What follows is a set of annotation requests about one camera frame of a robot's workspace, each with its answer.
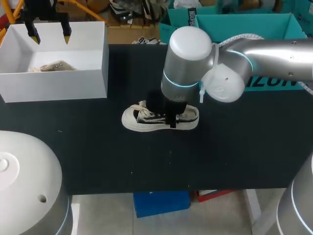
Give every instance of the teal box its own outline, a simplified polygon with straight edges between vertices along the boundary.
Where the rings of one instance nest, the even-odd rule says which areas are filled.
[[[307,36],[293,14],[207,15],[197,16],[196,26],[215,43],[242,33],[253,33],[265,39],[301,39]],[[296,82],[270,77],[250,78],[245,91],[302,90]]]
[[[225,5],[225,0],[217,0],[215,6],[204,6],[198,8],[178,8],[174,9],[173,2],[168,9],[169,18],[173,27],[194,26],[196,15],[216,15],[221,14],[223,7],[229,7],[233,4]]]
[[[166,14],[159,23],[161,42],[169,44],[172,33],[177,29],[171,26],[169,15]]]
[[[313,3],[309,0],[295,0],[293,13],[308,37],[313,37]]]

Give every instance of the black tabletop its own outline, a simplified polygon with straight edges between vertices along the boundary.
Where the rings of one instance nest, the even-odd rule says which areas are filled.
[[[246,92],[206,97],[192,131],[137,133],[123,111],[159,88],[167,47],[111,45],[107,99],[0,102],[0,130],[44,141],[70,194],[283,188],[313,149],[313,97]]]

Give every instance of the black canvas shoe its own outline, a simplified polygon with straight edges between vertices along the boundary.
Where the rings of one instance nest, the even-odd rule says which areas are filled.
[[[187,105],[184,113],[176,116],[176,130],[191,130],[197,127],[199,111],[196,107]],[[165,115],[155,114],[146,107],[146,101],[132,105],[122,116],[123,125],[132,131],[149,132],[162,129],[173,129],[166,123]]]

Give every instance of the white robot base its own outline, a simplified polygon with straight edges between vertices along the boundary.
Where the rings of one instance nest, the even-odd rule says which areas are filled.
[[[60,163],[41,140],[0,131],[0,234],[70,235],[70,199]]]

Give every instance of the white box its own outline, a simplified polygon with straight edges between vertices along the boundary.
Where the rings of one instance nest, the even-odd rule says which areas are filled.
[[[109,47],[104,22],[71,22],[65,43],[60,23],[36,23],[36,44],[13,24],[0,47],[0,94],[5,102],[106,98]],[[64,60],[77,70],[29,72]]]

